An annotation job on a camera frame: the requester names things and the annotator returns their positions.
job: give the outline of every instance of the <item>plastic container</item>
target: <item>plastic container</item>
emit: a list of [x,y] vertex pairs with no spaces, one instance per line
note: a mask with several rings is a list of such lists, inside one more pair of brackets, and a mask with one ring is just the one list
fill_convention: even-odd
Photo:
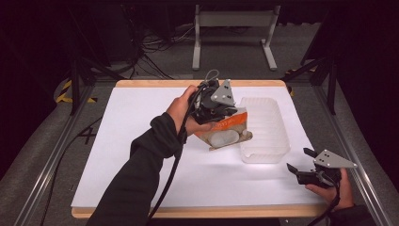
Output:
[[244,97],[240,106],[247,108],[247,129],[253,138],[240,143],[245,163],[278,163],[290,149],[290,142],[278,103],[272,98]]

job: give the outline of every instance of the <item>hand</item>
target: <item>hand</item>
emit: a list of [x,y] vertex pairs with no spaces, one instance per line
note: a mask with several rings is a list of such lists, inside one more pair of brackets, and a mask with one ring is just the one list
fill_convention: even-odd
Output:
[[[320,186],[309,184],[305,185],[305,188],[321,196],[328,205],[331,204],[335,198],[335,195],[337,194],[335,187],[324,189]],[[334,210],[349,208],[355,205],[353,203],[352,187],[350,185],[346,169],[341,169],[340,197],[340,202],[337,206],[335,206]]]
[[[176,126],[176,134],[179,134],[180,128],[183,123],[185,112],[188,109],[188,99],[190,96],[198,90],[195,86],[189,86],[181,97],[175,98],[170,104],[167,113],[174,120]],[[199,125],[191,116],[188,117],[185,124],[187,135],[190,136],[198,131],[209,131],[213,127],[212,123],[205,123]]]

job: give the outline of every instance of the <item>silver triangular bracket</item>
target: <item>silver triangular bracket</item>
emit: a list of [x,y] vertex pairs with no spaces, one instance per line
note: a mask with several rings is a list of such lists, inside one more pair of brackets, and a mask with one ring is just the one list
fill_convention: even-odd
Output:
[[322,151],[316,158],[314,158],[313,162],[319,166],[333,169],[358,167],[356,163],[346,160],[329,150]]
[[232,97],[230,79],[226,79],[223,82],[223,84],[214,92],[211,100],[223,105],[235,105],[234,98]]

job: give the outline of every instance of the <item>black sleeve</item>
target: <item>black sleeve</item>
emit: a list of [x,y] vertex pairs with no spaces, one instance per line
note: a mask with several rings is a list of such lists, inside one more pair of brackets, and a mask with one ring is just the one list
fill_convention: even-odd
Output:
[[373,217],[364,205],[355,205],[329,214],[331,226],[374,226]]
[[163,160],[183,148],[168,113],[154,118],[151,127],[132,142],[130,159],[106,189],[87,225],[146,224]]

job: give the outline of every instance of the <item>white paper sheet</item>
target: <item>white paper sheet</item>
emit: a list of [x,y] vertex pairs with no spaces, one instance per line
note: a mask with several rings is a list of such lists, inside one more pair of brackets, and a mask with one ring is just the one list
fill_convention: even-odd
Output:
[[[77,187],[72,207],[96,207],[105,189],[127,161],[130,144],[150,128],[185,88],[114,88],[100,130]],[[161,206],[211,207],[323,202],[297,183],[286,163],[309,171],[312,159],[303,154],[311,148],[286,88],[232,87],[237,104],[243,97],[270,97],[279,109],[290,140],[291,151],[278,164],[245,164],[239,144],[209,152],[195,136],[188,138],[182,159]],[[152,205],[158,200],[174,158],[166,159]]]

